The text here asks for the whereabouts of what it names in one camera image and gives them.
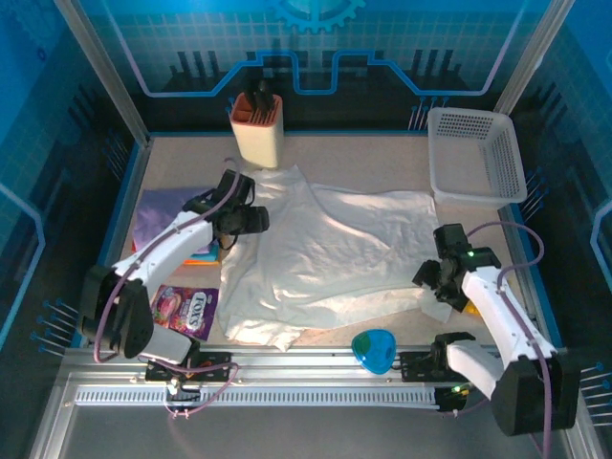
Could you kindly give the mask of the white t-shirt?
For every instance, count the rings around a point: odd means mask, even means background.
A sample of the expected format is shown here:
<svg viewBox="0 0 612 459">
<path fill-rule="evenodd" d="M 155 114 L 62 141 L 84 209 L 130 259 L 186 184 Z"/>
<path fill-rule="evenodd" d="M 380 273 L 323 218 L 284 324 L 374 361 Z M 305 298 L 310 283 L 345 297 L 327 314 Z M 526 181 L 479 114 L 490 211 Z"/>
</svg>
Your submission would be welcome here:
<svg viewBox="0 0 612 459">
<path fill-rule="evenodd" d="M 253 173 L 269 228 L 241 236 L 221 268 L 217 320 L 226 338 L 287 350 L 327 330 L 450 307 L 413 277 L 437 255 L 439 222 L 422 191 L 357 191 L 309 183 L 301 171 Z"/>
</svg>

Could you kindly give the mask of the cream knife block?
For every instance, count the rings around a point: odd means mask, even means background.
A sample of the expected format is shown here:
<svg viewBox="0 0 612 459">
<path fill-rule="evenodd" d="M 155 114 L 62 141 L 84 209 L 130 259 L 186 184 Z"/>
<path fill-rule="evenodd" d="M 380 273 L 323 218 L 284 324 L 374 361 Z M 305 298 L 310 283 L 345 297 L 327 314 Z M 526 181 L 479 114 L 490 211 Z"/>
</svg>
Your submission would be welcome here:
<svg viewBox="0 0 612 459">
<path fill-rule="evenodd" d="M 238 150 L 245 162 L 263 169 L 280 166 L 284 143 L 283 100 L 273 96 L 274 107 L 266 116 L 254 111 L 246 96 L 240 93 L 229 114 Z"/>
</svg>

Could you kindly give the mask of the purple folded t-shirt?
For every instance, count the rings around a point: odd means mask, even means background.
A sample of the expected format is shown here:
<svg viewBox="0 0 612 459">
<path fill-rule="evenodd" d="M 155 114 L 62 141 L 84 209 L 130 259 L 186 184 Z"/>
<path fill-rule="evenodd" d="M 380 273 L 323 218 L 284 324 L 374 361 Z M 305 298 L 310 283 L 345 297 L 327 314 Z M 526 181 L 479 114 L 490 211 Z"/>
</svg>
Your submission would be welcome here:
<svg viewBox="0 0 612 459">
<path fill-rule="evenodd" d="M 204 192 L 198 187 L 145 189 L 136 205 L 133 250 L 141 250 L 171 224 L 187 201 Z"/>
</svg>

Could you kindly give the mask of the purple candy bag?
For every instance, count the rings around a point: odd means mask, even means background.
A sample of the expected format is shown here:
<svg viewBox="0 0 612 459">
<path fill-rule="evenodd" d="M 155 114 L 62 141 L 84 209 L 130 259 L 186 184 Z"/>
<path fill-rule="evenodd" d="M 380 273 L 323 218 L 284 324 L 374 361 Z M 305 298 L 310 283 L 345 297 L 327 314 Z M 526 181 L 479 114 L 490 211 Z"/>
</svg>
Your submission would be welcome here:
<svg viewBox="0 0 612 459">
<path fill-rule="evenodd" d="M 193 339 L 207 341 L 218 295 L 218 289 L 162 285 L 151 303 L 154 321 Z"/>
</svg>

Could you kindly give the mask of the white perforated plastic basket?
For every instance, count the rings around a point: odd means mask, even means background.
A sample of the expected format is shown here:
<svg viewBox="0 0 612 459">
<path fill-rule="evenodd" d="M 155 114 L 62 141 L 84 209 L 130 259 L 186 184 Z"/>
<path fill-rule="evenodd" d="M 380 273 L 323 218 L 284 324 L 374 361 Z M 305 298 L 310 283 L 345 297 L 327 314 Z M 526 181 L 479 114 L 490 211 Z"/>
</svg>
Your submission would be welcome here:
<svg viewBox="0 0 612 459">
<path fill-rule="evenodd" d="M 429 179 L 438 205 L 499 210 L 527 198 L 510 117 L 434 107 L 427 115 Z"/>
</svg>

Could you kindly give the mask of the blue heart-shaped dish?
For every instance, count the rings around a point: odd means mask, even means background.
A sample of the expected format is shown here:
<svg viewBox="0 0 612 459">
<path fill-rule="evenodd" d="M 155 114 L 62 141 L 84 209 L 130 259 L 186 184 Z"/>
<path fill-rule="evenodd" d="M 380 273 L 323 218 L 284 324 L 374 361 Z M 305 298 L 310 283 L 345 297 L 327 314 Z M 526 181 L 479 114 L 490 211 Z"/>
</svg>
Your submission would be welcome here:
<svg viewBox="0 0 612 459">
<path fill-rule="evenodd" d="M 365 370 L 383 375 L 393 366 L 397 344 L 394 335 L 388 330 L 370 329 L 353 337 L 351 349 Z"/>
</svg>

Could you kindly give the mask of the aluminium rail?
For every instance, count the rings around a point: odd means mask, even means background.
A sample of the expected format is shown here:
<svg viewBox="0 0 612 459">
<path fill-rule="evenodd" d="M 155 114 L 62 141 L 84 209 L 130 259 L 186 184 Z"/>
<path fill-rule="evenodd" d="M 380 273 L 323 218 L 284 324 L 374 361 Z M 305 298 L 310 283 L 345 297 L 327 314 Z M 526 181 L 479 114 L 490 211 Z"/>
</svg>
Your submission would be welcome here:
<svg viewBox="0 0 612 459">
<path fill-rule="evenodd" d="M 260 346 L 212 345 L 239 365 L 232 382 L 238 387 L 395 387 L 404 386 L 400 370 L 375 375 L 358 363 L 349 347 L 294 347 L 287 352 Z M 60 364 L 55 385 L 163 386 L 146 377 L 148 359 L 115 358 L 95 363 L 89 348 L 70 349 Z"/>
</svg>

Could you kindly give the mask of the aluminium frame post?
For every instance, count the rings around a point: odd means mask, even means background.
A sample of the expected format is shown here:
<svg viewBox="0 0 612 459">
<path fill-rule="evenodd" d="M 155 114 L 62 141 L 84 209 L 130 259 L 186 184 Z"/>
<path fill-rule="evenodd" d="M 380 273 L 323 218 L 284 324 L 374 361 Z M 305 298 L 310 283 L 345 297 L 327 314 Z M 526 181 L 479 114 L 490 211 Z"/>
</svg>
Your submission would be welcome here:
<svg viewBox="0 0 612 459">
<path fill-rule="evenodd" d="M 85 10 L 77 0 L 53 1 L 135 142 L 146 148 L 149 131 Z"/>
<path fill-rule="evenodd" d="M 550 0 L 493 111 L 509 116 L 541 65 L 576 0 Z"/>
</svg>

